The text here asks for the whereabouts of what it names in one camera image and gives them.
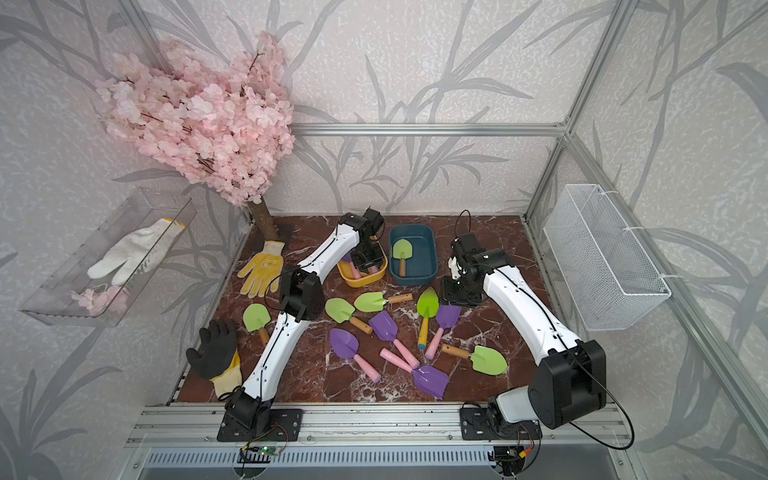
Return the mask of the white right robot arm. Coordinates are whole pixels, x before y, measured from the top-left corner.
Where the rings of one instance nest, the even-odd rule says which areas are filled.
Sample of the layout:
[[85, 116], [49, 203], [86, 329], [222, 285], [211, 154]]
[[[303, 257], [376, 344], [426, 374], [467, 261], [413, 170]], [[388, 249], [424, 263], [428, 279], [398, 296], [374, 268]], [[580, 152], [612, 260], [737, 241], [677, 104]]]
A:
[[483, 248], [472, 233], [451, 242], [448, 285], [493, 300], [525, 340], [537, 365], [530, 384], [489, 399], [500, 423], [537, 421], [556, 429], [606, 406], [606, 354], [583, 341], [545, 306], [501, 249]]

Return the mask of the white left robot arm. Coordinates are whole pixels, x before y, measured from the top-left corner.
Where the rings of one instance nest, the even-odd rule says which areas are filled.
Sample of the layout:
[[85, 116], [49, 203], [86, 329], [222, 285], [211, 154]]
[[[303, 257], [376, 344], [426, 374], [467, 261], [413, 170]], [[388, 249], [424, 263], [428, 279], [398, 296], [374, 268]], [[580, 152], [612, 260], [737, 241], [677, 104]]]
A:
[[251, 375], [227, 399], [229, 417], [254, 432], [267, 428], [284, 369], [302, 334], [324, 309], [325, 279], [351, 251], [371, 253], [372, 239], [383, 226], [382, 215], [372, 208], [361, 215], [346, 213], [323, 243], [288, 272], [280, 290], [275, 330]]

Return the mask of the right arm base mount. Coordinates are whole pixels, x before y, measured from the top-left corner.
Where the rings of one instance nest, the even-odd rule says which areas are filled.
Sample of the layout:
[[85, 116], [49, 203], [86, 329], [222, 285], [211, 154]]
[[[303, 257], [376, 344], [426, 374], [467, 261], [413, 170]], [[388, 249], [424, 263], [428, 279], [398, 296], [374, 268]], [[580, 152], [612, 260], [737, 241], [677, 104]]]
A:
[[463, 440], [517, 440], [538, 441], [542, 437], [536, 420], [510, 422], [504, 419], [494, 397], [486, 406], [466, 401], [459, 409]]

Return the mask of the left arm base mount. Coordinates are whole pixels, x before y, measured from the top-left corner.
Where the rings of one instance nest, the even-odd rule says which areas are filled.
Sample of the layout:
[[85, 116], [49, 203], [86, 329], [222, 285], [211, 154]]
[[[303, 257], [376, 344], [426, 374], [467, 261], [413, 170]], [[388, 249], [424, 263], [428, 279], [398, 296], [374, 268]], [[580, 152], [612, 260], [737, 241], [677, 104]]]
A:
[[298, 440], [304, 411], [274, 408], [243, 390], [225, 398], [224, 416], [216, 440], [222, 443], [247, 441], [295, 442]]

